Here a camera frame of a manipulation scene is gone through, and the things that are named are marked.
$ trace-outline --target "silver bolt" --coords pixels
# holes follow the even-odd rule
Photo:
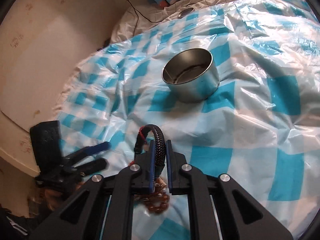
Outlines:
[[[96,174],[96,175],[93,175],[91,179],[94,182],[99,182],[100,180],[102,180],[102,176],[100,174]]]
[[[227,182],[230,180],[230,176],[228,174],[221,174],[220,179],[224,182]]]
[[[130,170],[138,171],[138,170],[140,170],[140,166],[138,164],[133,164],[130,166]]]
[[[181,166],[181,168],[184,170],[184,171],[190,171],[192,169],[192,166],[190,164],[183,164]]]

